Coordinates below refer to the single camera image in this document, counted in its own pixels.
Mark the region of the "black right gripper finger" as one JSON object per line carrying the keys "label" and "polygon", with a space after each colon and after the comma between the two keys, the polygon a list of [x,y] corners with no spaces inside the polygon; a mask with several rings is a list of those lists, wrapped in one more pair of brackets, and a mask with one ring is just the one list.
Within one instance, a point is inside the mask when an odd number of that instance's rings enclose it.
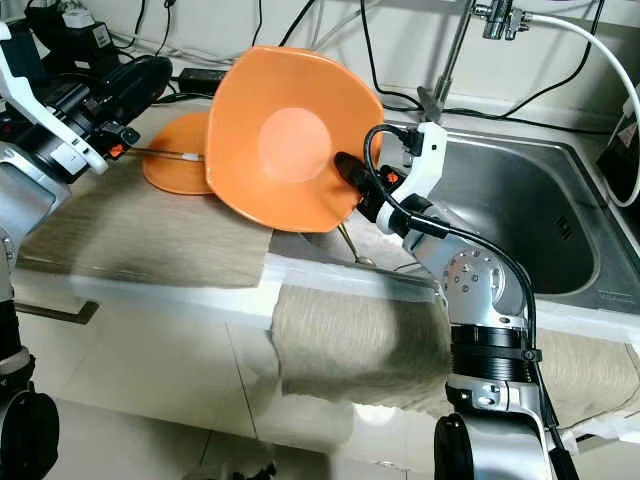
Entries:
{"label": "black right gripper finger", "polygon": [[335,169],[340,177],[351,186],[360,196],[378,195],[378,170],[353,154],[338,152],[334,156]]}

